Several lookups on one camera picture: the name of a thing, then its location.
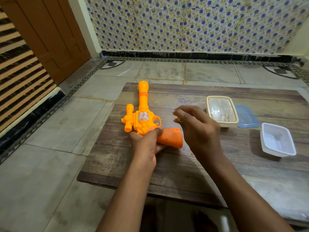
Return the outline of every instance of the patterned wall tile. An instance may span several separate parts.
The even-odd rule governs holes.
[[[280,53],[309,0],[85,0],[102,49]]]

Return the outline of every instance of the door panel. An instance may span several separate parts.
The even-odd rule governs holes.
[[[68,0],[0,0],[0,5],[57,85],[90,59]]]

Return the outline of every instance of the black baseboard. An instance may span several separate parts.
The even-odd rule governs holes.
[[[136,51],[117,51],[110,52],[103,50],[100,55],[111,57],[129,58],[171,58],[171,59],[205,59],[205,60],[234,60],[234,61],[253,61],[253,62],[280,62],[292,63],[300,59],[288,55],[278,55],[274,57],[253,56],[240,54],[213,54],[213,53],[166,53],[166,52],[136,52]]]
[[[1,156],[7,148],[9,148],[18,138],[21,137],[35,122],[40,119],[46,112],[49,111],[61,98],[64,97],[64,93],[59,91],[56,95],[50,97],[39,105],[32,113],[22,119],[17,125],[15,125],[10,131],[0,138],[0,163],[4,156]]]

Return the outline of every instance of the orange toy gun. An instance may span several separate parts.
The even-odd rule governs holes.
[[[133,113],[134,106],[132,104],[127,105],[127,115],[121,119],[122,123],[125,123],[125,131],[131,132],[132,126],[138,134],[145,136],[148,131],[154,130],[161,126],[161,119],[155,116],[148,107],[148,89],[149,85],[146,81],[140,81],[138,83],[139,91],[139,107],[138,111]],[[164,145],[182,148],[183,140],[181,131],[178,128],[163,129],[163,133],[157,138],[158,143]]]

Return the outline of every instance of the wooden table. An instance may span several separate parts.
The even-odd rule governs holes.
[[[181,127],[172,120],[174,108],[205,108],[210,95],[228,96],[248,106],[260,122],[291,131],[297,155],[279,158],[262,151],[260,127],[230,128],[220,136],[224,154],[246,181],[290,222],[309,223],[309,105],[294,90],[149,84],[149,109],[165,128]],[[137,83],[126,83],[77,180],[116,188],[128,168],[132,150],[121,118],[126,105],[138,107]],[[188,145],[167,147],[157,155],[148,193],[182,202],[226,207],[220,192]]]

